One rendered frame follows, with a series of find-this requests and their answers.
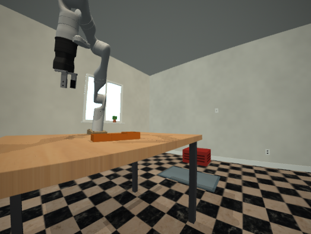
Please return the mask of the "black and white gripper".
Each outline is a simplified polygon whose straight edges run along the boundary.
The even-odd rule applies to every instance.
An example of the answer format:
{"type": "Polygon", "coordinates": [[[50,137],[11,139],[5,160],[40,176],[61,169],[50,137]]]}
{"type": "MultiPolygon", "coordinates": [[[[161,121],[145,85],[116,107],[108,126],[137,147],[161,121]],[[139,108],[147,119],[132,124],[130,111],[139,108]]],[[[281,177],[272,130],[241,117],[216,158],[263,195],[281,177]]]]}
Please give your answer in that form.
{"type": "Polygon", "coordinates": [[[77,46],[90,49],[90,44],[78,35],[78,30],[59,23],[55,37],[55,58],[53,69],[61,72],[61,87],[67,88],[67,76],[71,75],[70,88],[76,88],[77,75],[74,73],[74,59],[77,54],[77,46]]]}

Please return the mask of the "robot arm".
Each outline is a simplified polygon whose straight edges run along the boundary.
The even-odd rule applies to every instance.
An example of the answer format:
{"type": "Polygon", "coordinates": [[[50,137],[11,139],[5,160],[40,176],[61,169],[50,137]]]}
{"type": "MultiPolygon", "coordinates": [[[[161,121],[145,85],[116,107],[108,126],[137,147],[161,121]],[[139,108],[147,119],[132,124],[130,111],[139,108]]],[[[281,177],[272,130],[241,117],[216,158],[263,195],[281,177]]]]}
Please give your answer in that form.
{"type": "Polygon", "coordinates": [[[67,24],[79,31],[82,28],[92,53],[101,57],[101,64],[94,72],[94,103],[102,104],[94,108],[92,131],[103,131],[104,112],[107,96],[98,93],[106,84],[110,45],[95,37],[96,25],[90,14],[88,0],[58,0],[58,24],[67,24]],[[75,8],[75,12],[70,11],[75,8]]]}

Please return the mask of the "orange rack of three bins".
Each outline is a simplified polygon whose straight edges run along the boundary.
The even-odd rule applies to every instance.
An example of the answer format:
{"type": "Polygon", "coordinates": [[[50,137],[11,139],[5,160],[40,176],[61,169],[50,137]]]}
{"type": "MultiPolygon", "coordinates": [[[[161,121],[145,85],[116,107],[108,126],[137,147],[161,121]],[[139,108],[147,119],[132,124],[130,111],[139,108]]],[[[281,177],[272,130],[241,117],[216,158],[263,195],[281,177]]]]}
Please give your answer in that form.
{"type": "Polygon", "coordinates": [[[140,139],[140,132],[121,132],[105,134],[91,134],[92,142],[102,141],[119,141],[119,140],[135,140],[140,139]]]}

